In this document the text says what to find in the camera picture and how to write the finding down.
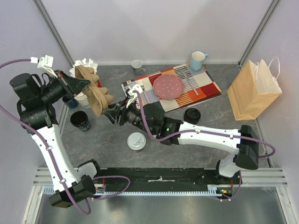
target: placemat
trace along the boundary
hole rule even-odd
[[[181,70],[183,70],[189,77],[199,95],[195,94],[194,90],[187,82],[187,79],[185,78]],[[155,79],[166,74],[179,77],[183,81],[185,86],[184,93],[174,100],[161,99],[155,94],[153,90]],[[199,102],[203,102],[221,95],[221,89],[209,75],[206,68],[202,66],[201,70],[192,71],[189,63],[155,72],[143,77],[137,77],[135,79],[128,80],[122,84],[124,87],[124,91],[128,89],[129,85],[139,84],[140,81],[144,85],[144,91],[142,93],[142,104],[145,105],[148,103],[155,103],[159,107],[163,108],[165,112],[172,111],[184,106],[197,104]],[[139,102],[137,102],[136,105],[137,108],[140,107]]]

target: silver knife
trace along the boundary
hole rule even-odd
[[[198,96],[198,92],[196,91],[196,89],[194,88],[194,86],[192,85],[192,83],[190,82],[189,77],[187,76],[187,74],[181,69],[183,75],[185,76],[185,78],[187,79],[187,82],[189,83],[189,85],[191,86],[191,88],[193,89],[193,91],[195,92],[195,94]]]

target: floor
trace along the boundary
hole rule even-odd
[[[146,74],[167,69],[175,65],[147,65]],[[227,95],[227,89],[239,73],[235,64],[211,64],[207,71],[222,90],[222,96],[196,105],[201,113],[200,126],[235,129],[241,125],[250,125],[257,133],[254,120],[236,121]],[[114,102],[124,99],[121,83],[134,78],[131,66],[99,66],[101,84],[108,88]],[[183,119],[187,108],[166,113],[166,116]],[[78,110],[88,114],[91,129],[82,132],[72,126],[70,116]],[[113,126],[105,116],[97,117],[90,108],[78,106],[68,111],[62,141],[73,164],[95,159],[101,167],[205,167],[214,168],[218,160],[227,156],[227,152],[196,145],[165,146],[146,136],[146,145],[140,151],[134,151],[127,145],[127,138],[133,132],[141,132],[129,123]],[[266,159],[259,161],[260,167],[268,167]]]
[[[231,202],[200,196],[118,196],[90,201],[83,215],[54,208],[43,195],[36,224],[286,224],[274,189],[242,188]],[[79,205],[86,210],[85,202]]]

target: red plate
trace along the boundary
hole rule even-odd
[[[160,98],[172,100],[182,95],[184,83],[175,75],[163,75],[154,81],[153,89]]]

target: pink plate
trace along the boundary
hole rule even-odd
[[[154,81],[153,89],[160,98],[172,100],[182,95],[184,83],[175,75],[163,75]]]

